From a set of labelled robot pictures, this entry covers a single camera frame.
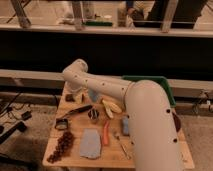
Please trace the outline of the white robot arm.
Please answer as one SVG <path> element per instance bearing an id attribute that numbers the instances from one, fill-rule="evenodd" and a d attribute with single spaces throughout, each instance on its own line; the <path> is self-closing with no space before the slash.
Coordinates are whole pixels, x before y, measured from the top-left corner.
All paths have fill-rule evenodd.
<path id="1" fill-rule="evenodd" d="M 62 75 L 70 85 L 86 87 L 124 103 L 136 171 L 184 171 L 170 103 L 158 83 L 89 74 L 82 59 L 67 66 Z"/>

